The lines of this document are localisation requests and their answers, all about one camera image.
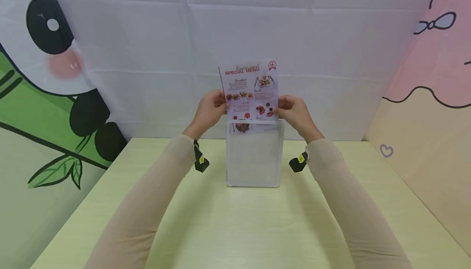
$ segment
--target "hand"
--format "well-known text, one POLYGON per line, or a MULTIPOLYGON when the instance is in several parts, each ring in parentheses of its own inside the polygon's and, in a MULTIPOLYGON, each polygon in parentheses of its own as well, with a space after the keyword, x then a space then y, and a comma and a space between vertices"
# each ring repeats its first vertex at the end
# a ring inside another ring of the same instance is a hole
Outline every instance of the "hand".
POLYGON ((228 108, 229 104, 226 103, 222 90, 214 90, 208 93, 201 99, 195 118, 193 118, 188 128, 183 131, 183 134, 198 140, 219 121, 223 114, 227 114, 226 110, 228 108))
POLYGON ((275 109, 275 114, 285 119, 296 129, 307 144, 324 138, 312 121, 306 104, 300 98, 291 95, 280 96, 278 98, 278 108, 275 109))

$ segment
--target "panda eye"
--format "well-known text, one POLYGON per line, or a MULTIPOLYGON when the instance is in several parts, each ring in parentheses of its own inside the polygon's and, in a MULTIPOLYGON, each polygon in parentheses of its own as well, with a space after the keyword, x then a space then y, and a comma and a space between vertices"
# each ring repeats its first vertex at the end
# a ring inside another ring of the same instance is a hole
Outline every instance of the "panda eye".
POLYGON ((48 54, 65 52, 74 39, 57 0, 31 0, 27 27, 34 43, 48 54))

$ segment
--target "clear acrylic stand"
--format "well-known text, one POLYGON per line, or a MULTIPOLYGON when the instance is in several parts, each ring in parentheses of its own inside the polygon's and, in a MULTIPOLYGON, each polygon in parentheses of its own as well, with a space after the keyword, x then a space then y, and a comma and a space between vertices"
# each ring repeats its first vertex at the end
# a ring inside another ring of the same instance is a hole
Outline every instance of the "clear acrylic stand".
POLYGON ((227 185, 278 187, 283 134, 281 121, 228 121, 227 185))

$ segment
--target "pink cheek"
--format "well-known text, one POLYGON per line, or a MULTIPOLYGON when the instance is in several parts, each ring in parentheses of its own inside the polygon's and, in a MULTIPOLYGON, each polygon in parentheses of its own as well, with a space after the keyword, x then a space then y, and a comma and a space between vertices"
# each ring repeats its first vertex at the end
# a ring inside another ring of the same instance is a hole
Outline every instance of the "pink cheek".
POLYGON ((74 79, 82 73, 83 60, 72 48, 65 52, 49 56, 49 69, 58 79, 74 79))

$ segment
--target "left hand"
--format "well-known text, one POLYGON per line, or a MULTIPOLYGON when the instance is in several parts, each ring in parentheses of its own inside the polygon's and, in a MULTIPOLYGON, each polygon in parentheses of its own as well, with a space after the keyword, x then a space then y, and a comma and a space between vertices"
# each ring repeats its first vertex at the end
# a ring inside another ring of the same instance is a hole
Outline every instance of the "left hand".
POLYGON ((198 140, 208 129, 213 127, 226 110, 229 104, 226 103, 224 92, 214 90, 203 96, 196 111, 195 118, 191 124, 183 131, 183 134, 191 139, 198 140))

